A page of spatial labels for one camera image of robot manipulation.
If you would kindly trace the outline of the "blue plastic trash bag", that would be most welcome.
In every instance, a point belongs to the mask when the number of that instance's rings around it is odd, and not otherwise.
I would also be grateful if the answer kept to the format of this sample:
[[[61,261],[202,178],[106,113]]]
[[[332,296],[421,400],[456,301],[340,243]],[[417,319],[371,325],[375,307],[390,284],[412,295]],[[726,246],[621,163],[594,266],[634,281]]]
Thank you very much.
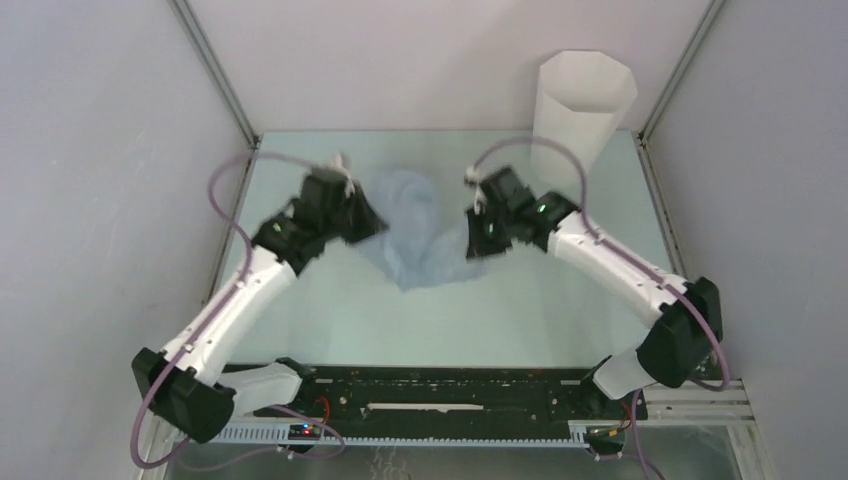
[[[486,273],[485,261],[466,258],[468,223],[443,224],[441,196],[427,176],[382,171],[365,184],[364,193],[388,228],[357,249],[400,290],[471,281]]]

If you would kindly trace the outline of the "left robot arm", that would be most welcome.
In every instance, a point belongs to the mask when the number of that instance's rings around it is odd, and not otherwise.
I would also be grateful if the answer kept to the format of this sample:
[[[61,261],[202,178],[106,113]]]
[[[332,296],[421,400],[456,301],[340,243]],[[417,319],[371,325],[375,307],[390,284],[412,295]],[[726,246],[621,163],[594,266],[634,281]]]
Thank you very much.
[[[316,403],[307,370],[293,360],[226,372],[235,347],[259,316],[298,280],[328,243],[358,244],[387,226],[361,185],[340,167],[317,167],[298,196],[249,238],[243,266],[174,339],[158,351],[141,349],[131,368],[146,410],[196,443],[207,443],[229,421],[280,405],[304,416]]]

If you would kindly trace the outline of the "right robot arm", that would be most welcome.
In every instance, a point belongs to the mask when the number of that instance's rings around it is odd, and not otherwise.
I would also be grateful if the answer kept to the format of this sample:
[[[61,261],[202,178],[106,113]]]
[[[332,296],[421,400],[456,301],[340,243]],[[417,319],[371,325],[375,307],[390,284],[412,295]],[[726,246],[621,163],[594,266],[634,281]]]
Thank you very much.
[[[646,262],[568,197],[556,191],[535,196],[511,167],[486,177],[470,167],[464,181],[475,190],[466,211],[467,259],[501,255],[516,242],[534,245],[617,294],[647,328],[640,344],[602,360],[584,380],[581,402],[588,414],[606,418],[635,390],[678,388],[694,379],[723,338],[714,282],[688,281]]]

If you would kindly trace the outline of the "white trash bin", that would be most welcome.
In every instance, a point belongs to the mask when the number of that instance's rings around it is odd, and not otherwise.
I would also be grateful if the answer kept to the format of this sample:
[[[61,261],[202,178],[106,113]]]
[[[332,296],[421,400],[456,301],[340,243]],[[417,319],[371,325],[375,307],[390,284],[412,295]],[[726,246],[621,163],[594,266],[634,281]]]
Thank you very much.
[[[589,172],[637,96],[623,63],[599,51],[563,50],[539,67],[532,132],[565,146]]]

